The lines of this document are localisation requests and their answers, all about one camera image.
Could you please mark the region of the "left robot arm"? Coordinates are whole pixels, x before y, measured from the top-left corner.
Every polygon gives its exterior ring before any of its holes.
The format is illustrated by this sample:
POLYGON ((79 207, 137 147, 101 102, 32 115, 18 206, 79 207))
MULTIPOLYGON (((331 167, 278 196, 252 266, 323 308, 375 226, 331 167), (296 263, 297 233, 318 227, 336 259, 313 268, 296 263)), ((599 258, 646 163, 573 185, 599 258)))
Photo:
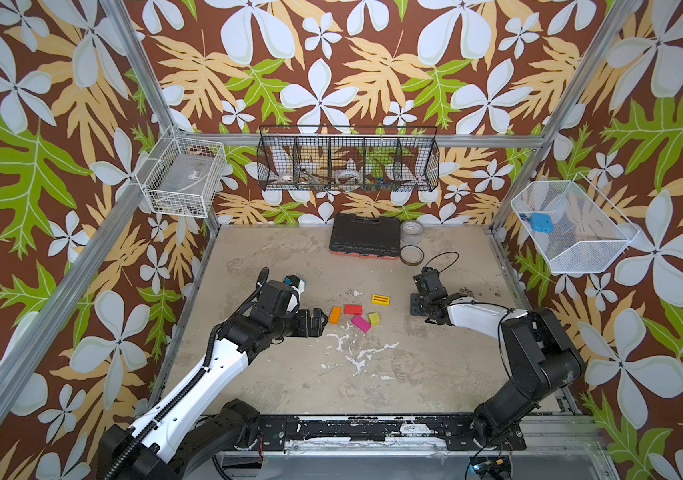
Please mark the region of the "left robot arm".
POLYGON ((197 426, 224 388, 262 352, 290 337, 322 335, 323 310, 301 308, 306 284, 298 276, 267 280, 264 268, 255 290, 207 341, 203 358, 155 407, 128 428, 114 426, 99 445, 99 479, 174 479, 195 449, 234 443, 248 422, 205 440, 197 426))

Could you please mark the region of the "magenta rectangular block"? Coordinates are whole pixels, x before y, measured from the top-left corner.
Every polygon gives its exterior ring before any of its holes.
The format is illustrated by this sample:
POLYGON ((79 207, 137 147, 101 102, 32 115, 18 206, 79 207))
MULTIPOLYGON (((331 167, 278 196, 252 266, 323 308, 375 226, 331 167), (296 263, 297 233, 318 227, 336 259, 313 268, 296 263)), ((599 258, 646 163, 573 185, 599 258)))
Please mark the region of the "magenta rectangular block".
POLYGON ((363 331, 363 333, 367 333, 371 330, 371 324, 369 324, 365 318, 361 317, 361 315, 353 316, 353 318, 351 318, 351 323, 359 328, 359 330, 363 331))

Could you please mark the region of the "yellow red-striped block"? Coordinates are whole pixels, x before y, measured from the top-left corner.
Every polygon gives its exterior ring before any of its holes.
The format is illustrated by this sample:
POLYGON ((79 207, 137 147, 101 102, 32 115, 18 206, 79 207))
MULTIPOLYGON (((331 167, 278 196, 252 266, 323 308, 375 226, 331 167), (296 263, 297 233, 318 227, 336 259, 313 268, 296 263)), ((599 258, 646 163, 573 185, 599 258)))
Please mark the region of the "yellow red-striped block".
POLYGON ((371 296, 371 303, 381 306, 390 306, 391 298, 385 295, 373 294, 373 296, 371 296))

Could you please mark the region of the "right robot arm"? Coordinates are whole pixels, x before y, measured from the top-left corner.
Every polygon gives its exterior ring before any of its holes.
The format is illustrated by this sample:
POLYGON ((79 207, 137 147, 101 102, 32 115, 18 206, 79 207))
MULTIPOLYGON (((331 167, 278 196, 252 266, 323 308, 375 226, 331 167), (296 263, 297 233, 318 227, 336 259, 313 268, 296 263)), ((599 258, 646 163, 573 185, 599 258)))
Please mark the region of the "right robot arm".
POLYGON ((449 294, 441 272, 425 267, 413 278, 411 315, 433 325, 471 329, 497 342, 507 382, 473 412, 471 438, 479 447, 505 443, 509 432, 541 400, 577 381, 587 364, 549 308, 525 310, 449 294))

